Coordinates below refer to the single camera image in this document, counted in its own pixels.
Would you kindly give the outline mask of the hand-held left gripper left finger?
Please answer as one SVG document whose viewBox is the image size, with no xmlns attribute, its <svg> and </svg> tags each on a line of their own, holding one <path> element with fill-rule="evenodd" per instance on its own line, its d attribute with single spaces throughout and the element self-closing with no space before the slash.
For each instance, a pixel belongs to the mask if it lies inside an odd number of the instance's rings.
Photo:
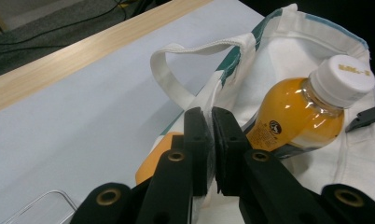
<svg viewBox="0 0 375 224">
<path fill-rule="evenodd" d="M 184 130 L 166 133 L 139 167 L 147 184 L 135 224 L 191 224 L 213 177 L 213 139 L 200 108 L 185 112 Z"/>
</svg>

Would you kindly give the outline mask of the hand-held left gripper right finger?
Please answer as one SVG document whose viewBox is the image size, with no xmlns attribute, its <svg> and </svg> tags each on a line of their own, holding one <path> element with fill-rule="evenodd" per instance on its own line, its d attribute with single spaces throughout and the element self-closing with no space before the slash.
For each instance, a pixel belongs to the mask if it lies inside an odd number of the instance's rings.
<svg viewBox="0 0 375 224">
<path fill-rule="evenodd" d="M 249 145 L 233 114 L 212 109 L 216 182 L 237 196 L 245 224 L 329 224 L 316 198 L 270 152 Z"/>
</svg>

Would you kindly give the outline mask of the orange juice bottle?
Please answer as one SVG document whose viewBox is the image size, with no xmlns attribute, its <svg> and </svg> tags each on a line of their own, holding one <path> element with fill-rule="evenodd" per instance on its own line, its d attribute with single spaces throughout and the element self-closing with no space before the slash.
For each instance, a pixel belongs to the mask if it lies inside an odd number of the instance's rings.
<svg viewBox="0 0 375 224">
<path fill-rule="evenodd" d="M 340 134 L 344 110 L 374 87 L 368 65 L 352 56 L 332 56 L 308 77 L 275 84 L 244 133 L 253 148 L 280 159 L 325 147 Z"/>
</svg>

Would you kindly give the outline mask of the white printed tote bag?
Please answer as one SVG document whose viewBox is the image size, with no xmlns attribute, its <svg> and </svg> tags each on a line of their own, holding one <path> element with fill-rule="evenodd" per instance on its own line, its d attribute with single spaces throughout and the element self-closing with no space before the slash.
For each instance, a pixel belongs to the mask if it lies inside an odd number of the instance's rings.
<svg viewBox="0 0 375 224">
<path fill-rule="evenodd" d="M 182 109 L 166 133 L 183 131 L 185 112 L 198 107 L 213 139 L 211 185 L 196 203 L 191 224 L 245 224 L 239 198 L 223 195 L 216 182 L 213 108 L 231 112 L 246 137 L 245 128 L 278 82 L 308 77 L 324 60 L 336 55 L 352 56 L 369 66 L 363 39 L 331 21 L 300 12 L 296 5 L 273 11 L 250 33 L 195 48 L 198 55 L 220 51 L 225 59 L 195 93 L 177 80 L 166 61 L 170 53 L 185 53 L 185 47 L 168 45 L 150 60 L 154 78 Z M 367 127 L 345 132 L 356 112 L 373 106 L 373 90 L 344 110 L 342 130 L 329 145 L 285 159 L 268 151 L 316 198 L 329 215 L 329 224 L 375 224 L 375 130 Z"/>
</svg>

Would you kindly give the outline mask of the clear plastic container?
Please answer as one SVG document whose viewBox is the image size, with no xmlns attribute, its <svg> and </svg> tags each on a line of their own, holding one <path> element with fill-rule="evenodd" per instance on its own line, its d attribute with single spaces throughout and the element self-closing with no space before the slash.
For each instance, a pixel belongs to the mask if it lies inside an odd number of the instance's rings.
<svg viewBox="0 0 375 224">
<path fill-rule="evenodd" d="M 1 224 L 70 224 L 78 205 L 63 190 L 47 191 Z"/>
</svg>

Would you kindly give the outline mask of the light blue table mat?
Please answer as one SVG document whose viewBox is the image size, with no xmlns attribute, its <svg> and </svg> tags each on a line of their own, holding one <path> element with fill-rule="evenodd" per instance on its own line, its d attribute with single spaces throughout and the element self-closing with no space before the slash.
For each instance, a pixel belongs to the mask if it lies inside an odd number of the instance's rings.
<svg viewBox="0 0 375 224">
<path fill-rule="evenodd" d="M 245 34 L 260 19 L 240 0 L 213 0 L 0 110 L 0 224 L 50 190 L 80 203 L 103 183 L 132 184 L 180 113 L 152 77 L 151 54 Z"/>
</svg>

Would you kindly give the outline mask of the wooden table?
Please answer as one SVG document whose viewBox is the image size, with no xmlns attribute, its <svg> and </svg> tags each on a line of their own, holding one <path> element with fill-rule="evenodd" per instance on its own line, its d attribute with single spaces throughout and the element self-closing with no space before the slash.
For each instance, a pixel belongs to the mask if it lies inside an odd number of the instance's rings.
<svg viewBox="0 0 375 224">
<path fill-rule="evenodd" d="M 0 110 L 213 0 L 172 0 L 0 76 Z"/>
</svg>

